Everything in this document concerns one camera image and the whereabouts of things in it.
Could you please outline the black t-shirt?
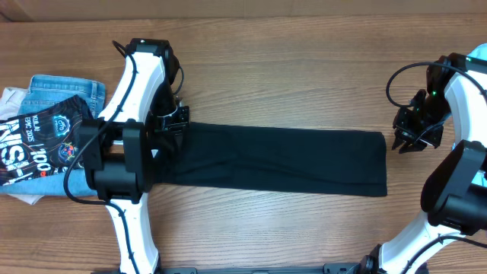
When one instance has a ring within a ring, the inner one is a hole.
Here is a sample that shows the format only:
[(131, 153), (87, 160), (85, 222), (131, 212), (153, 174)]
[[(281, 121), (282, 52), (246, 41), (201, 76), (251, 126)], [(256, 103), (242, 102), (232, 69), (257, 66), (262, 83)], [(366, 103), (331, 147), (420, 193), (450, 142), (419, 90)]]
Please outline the black t-shirt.
[(381, 132), (193, 123), (156, 181), (239, 190), (387, 195)]

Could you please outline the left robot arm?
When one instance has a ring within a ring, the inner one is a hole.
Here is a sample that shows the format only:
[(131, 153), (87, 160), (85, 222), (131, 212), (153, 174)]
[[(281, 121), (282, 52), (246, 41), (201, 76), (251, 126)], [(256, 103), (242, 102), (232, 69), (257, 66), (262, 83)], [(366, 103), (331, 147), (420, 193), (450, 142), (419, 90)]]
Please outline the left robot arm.
[(190, 110), (172, 89), (183, 69), (166, 40), (115, 43), (126, 61), (110, 102), (80, 127), (81, 156), (95, 204), (110, 214), (120, 252), (118, 273), (159, 273), (161, 257), (148, 194), (183, 148)]

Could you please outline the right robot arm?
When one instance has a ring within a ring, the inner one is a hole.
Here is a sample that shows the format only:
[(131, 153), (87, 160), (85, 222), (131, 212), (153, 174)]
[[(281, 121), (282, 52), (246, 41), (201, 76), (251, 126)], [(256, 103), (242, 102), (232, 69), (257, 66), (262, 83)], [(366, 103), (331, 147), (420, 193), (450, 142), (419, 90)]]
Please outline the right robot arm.
[(425, 181), (421, 210), (395, 238), (378, 244), (349, 273), (427, 273), (427, 262), (486, 229), (486, 61), (451, 53), (423, 62), (427, 86), (393, 120), (393, 147), (403, 154), (441, 144), (444, 123), (454, 123), (454, 146)]

